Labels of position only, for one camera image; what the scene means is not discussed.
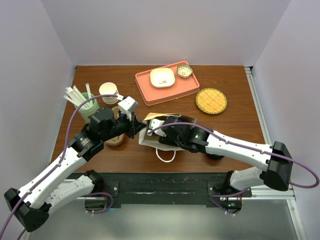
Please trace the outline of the brown paper bag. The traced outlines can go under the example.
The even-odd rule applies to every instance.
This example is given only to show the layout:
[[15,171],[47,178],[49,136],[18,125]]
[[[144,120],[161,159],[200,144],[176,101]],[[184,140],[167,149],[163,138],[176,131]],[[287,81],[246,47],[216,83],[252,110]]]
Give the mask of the brown paper bag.
[[[169,145],[169,144],[160,143],[159,140],[160,140],[161,135],[158,135],[158,134],[150,135],[149,134],[149,131],[152,130],[150,128],[152,120],[156,119],[156,122],[157,122],[156,126],[159,127],[160,125],[162,125],[164,123],[164,121],[168,117],[178,117],[178,118],[181,118],[183,122],[189,122],[189,123],[193,123],[193,124],[195,124],[197,122],[196,118],[188,116],[188,115],[183,115],[183,114],[180,114],[180,113],[154,113],[154,112],[150,112],[144,118],[144,120],[142,122],[146,124],[146,127],[143,128],[139,132],[138,144],[154,148],[156,156],[162,162],[165,162],[165,163],[172,162],[175,159],[176,153],[178,151],[184,151],[184,149],[182,149],[181,147],[179,147],[177,145]],[[159,156],[159,153],[158,153],[159,150],[160,151],[164,151],[164,152],[173,151],[172,158],[170,160],[162,159]]]

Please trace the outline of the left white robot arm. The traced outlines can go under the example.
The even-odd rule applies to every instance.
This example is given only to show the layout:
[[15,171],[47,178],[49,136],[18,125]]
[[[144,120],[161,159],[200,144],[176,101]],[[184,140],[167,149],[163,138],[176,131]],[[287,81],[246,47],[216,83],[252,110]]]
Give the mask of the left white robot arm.
[[62,153],[36,178],[20,187],[10,188],[5,201],[11,211],[9,218],[16,217],[25,231],[40,228],[57,208],[85,195],[99,196],[104,190],[104,181],[89,170],[73,181],[67,188],[57,187],[77,168],[86,164],[104,149],[104,143],[125,134],[133,139],[146,128],[135,113],[123,107],[115,117],[110,108],[100,108],[72,140],[65,142]]

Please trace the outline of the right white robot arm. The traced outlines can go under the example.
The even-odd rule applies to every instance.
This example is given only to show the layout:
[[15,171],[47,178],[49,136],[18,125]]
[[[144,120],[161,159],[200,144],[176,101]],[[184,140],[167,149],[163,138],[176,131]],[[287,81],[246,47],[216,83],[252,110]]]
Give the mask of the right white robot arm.
[[289,161],[289,150],[282,142],[275,141],[272,145],[252,143],[185,122],[176,116],[152,121],[149,127],[161,137],[159,142],[162,144],[202,153],[214,160],[230,157],[250,164],[251,168],[228,173],[220,187],[227,196],[233,197],[240,190],[259,185],[282,192],[289,189],[293,164]]

